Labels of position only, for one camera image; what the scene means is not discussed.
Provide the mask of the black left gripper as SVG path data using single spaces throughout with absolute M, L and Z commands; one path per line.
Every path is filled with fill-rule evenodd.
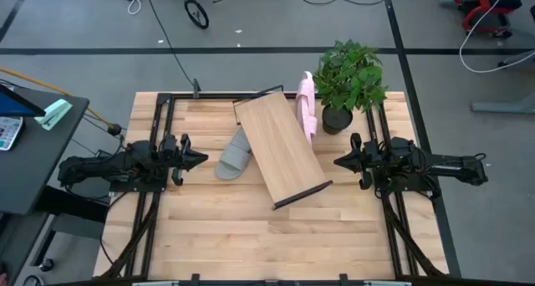
M 191 148 L 191 140 L 188 134 L 183 134 L 180 139 L 181 147 L 176 152 L 175 167 L 171 173 L 171 180 L 176 186 L 183 185 L 182 171 L 186 168 L 191 170 L 208 160 L 208 155 Z

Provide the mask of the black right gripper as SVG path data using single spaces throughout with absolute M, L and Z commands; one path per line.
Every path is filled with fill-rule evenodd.
M 362 190 L 368 190 L 372 185 L 371 173 L 367 171 L 367 156 L 364 149 L 361 148 L 362 140 L 359 133 L 353 133 L 350 137 L 352 150 L 349 154 L 341 156 L 334 160 L 336 166 L 343 167 L 349 171 L 355 172 L 355 164 L 352 163 L 354 158 L 357 159 L 358 169 L 361 179 L 359 181 Z

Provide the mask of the grey slide sandal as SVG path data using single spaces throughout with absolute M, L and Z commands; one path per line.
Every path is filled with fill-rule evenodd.
M 219 162 L 215 167 L 215 175 L 222 180 L 238 178 L 246 169 L 252 156 L 252 149 L 242 127 L 224 148 Z

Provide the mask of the pink slide sandal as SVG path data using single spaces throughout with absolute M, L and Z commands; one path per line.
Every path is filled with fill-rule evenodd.
M 308 122 L 315 117 L 315 85 L 313 75 L 304 71 L 296 95 L 297 115 L 299 124 L 305 128 Z
M 309 108 L 304 106 L 302 109 L 302 125 L 303 132 L 309 143 L 312 143 L 312 139 L 316 136 L 317 124 L 318 121 L 315 115 L 311 115 Z

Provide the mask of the green plant in black pot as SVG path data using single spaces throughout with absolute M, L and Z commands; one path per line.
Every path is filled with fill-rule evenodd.
M 337 41 L 319 59 L 313 81 L 326 133 L 340 133 L 352 123 L 354 110 L 364 113 L 386 100 L 383 63 L 376 52 L 350 39 Z

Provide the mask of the mint green stapler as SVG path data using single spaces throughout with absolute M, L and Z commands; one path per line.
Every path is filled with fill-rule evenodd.
M 72 105 L 63 99 L 56 100 L 45 111 L 45 116 L 35 117 L 34 120 L 45 130 L 52 130 L 63 117 L 72 109 Z

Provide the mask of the dark grey desk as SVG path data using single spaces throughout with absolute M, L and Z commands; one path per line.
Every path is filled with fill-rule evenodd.
M 93 222 L 105 222 L 108 207 L 73 197 L 48 185 L 89 100 L 49 92 L 16 89 L 40 108 L 61 98 L 73 108 L 52 129 L 43 129 L 34 119 L 25 120 L 25 130 L 10 151 L 0 152 L 0 269 L 14 285 L 44 223 L 50 214 L 66 214 Z

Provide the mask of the grey table foot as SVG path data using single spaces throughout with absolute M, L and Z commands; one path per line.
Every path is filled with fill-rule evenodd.
M 521 100 L 505 102 L 475 102 L 471 104 L 473 112 L 535 115 L 535 95 Z

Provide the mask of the white calculator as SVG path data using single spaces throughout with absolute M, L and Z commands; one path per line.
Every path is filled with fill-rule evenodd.
M 10 151 L 23 128 L 23 117 L 0 117 L 0 151 Z

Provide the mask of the monitor with blue screen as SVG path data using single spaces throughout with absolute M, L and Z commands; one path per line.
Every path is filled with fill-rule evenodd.
M 42 117 L 45 111 L 8 87 L 0 84 L 0 116 Z

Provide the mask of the grey table leg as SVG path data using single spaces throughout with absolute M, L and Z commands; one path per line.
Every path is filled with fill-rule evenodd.
M 521 64 L 526 61 L 535 62 L 535 49 L 510 56 L 503 61 L 500 61 L 497 65 L 498 68 L 501 67 L 510 67 L 516 64 Z

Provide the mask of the black aluminium table frame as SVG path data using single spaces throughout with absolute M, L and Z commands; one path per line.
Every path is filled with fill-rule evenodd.
M 223 181 L 214 169 L 237 131 L 234 108 L 244 92 L 176 94 L 168 105 L 163 92 L 135 95 L 128 141 L 188 134 L 208 160 L 169 184 L 157 202 L 158 215 L 127 265 L 129 275 L 149 280 L 393 279 L 423 274 L 402 240 L 385 222 L 372 190 L 358 176 L 334 164 L 349 151 L 354 132 L 369 139 L 364 114 L 355 113 L 339 135 L 319 132 L 313 151 L 330 185 L 275 209 L 255 161 L 236 179 Z

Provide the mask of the wooden shelf with black frame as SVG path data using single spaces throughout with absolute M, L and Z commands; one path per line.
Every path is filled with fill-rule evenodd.
M 237 124 L 273 199 L 273 209 L 321 192 L 333 184 L 298 124 L 282 86 L 233 100 Z

